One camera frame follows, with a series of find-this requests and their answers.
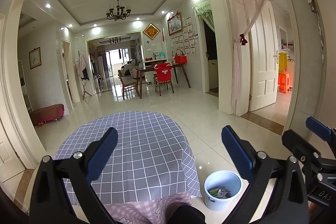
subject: blue trash can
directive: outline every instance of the blue trash can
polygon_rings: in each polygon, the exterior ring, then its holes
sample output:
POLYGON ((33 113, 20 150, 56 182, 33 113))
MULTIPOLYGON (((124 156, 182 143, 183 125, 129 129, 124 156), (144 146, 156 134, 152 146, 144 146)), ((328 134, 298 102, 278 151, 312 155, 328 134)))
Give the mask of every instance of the blue trash can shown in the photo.
POLYGON ((236 198, 243 188, 243 181, 236 173, 229 170, 219 170, 210 174, 204 182, 205 205, 213 211, 224 210, 236 198), (230 198, 215 198, 209 191, 218 187, 225 187, 230 191, 230 198))

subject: door panel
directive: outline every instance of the door panel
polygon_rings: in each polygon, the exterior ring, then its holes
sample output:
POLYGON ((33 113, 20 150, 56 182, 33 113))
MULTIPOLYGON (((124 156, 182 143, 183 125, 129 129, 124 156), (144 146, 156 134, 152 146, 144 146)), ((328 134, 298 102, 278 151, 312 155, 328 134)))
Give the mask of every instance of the door panel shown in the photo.
POLYGON ((251 29, 252 99, 250 111, 275 103, 278 90, 278 40, 272 5, 266 2, 251 29))
POLYGON ((0 124, 0 181, 4 182, 24 169, 0 124))

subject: checkered tablecloth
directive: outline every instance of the checkered tablecloth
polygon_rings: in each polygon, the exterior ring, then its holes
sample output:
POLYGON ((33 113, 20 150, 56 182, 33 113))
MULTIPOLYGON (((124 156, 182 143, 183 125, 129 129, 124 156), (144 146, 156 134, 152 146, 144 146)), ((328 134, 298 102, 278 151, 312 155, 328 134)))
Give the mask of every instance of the checkered tablecloth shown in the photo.
MULTIPOLYGON (((181 127, 153 112, 125 111, 84 124, 60 146, 55 159, 84 151, 109 127, 118 131, 118 144, 92 188, 106 204, 160 200, 177 194, 201 196, 195 160, 181 127)), ((78 204, 65 179, 72 204, 78 204)))

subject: wooden table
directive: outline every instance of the wooden table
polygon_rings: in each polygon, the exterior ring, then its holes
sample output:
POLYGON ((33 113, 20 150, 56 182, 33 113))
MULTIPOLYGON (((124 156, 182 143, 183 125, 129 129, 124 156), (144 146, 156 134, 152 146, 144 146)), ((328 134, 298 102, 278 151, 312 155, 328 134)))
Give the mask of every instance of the wooden table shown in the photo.
MULTIPOLYGON (((190 87, 190 83, 189 83, 189 79, 188 79, 188 76, 187 76, 187 72, 185 71, 185 68, 184 68, 183 64, 173 64, 173 69, 174 69, 174 73, 175 73, 176 83, 179 83, 178 80, 177 80, 177 73, 176 73, 176 68, 177 67, 181 67, 182 68, 183 73, 184 73, 184 77, 187 80, 188 86, 189 86, 189 88, 191 88, 190 87)), ((140 99, 142 99, 142 76, 143 76, 143 74, 145 72, 154 71, 154 67, 147 67, 147 68, 143 68, 143 69, 137 68, 136 70, 137 70, 137 72, 136 72, 136 79, 137 79, 138 82, 140 80, 140 99)))

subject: chandelier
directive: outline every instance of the chandelier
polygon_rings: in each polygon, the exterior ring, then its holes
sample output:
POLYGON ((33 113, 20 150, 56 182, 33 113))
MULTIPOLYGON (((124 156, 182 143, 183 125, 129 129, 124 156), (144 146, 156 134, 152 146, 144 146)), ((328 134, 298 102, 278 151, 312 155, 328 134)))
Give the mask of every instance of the chandelier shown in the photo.
POLYGON ((110 9, 110 12, 106 14, 107 19, 112 20, 114 19, 114 21, 117 21, 119 19, 125 20, 126 17, 128 17, 131 14, 131 9, 127 9, 126 13, 124 13, 124 9, 125 7, 120 7, 119 6, 119 0, 116 0, 118 2, 117 5, 117 14, 115 15, 113 13, 114 9, 110 9))
POLYGON ((110 41, 110 44, 117 44, 121 42, 121 37, 111 37, 109 41, 110 41))

